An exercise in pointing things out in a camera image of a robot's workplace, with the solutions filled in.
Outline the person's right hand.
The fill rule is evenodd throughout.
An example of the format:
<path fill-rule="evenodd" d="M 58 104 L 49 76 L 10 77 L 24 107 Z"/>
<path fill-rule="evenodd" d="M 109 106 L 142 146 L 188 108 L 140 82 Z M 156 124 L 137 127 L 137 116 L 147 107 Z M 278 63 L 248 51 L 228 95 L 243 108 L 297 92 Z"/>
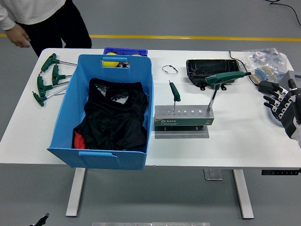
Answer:
<path fill-rule="evenodd" d="M 30 36 L 27 32 L 18 24 L 9 30 L 5 30 L 5 34 L 8 39 L 20 48 L 29 48 L 30 47 Z"/>

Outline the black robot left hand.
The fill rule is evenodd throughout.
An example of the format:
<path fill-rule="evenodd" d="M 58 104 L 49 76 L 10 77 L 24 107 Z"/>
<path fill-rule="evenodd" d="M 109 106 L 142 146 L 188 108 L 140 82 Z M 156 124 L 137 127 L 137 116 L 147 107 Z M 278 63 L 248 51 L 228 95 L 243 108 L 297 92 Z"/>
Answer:
<path fill-rule="evenodd" d="M 37 223 L 32 224 L 32 225 L 30 225 L 30 226 L 43 226 L 43 225 L 45 225 L 46 220 L 48 219 L 48 217 L 49 217 L 49 213 L 46 213 L 42 218 L 40 218 L 40 219 L 38 220 Z"/>

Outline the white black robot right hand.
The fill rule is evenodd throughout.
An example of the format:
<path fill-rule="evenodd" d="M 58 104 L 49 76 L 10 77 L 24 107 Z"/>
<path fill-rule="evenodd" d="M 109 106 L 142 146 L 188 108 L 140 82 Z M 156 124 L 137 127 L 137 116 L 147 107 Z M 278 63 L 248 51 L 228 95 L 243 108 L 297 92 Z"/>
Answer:
<path fill-rule="evenodd" d="M 301 144 L 301 93 L 293 79 L 288 80 L 288 90 L 271 83 L 272 89 L 268 90 L 268 96 L 264 105 L 268 107 L 274 118 L 284 127 L 290 139 Z"/>

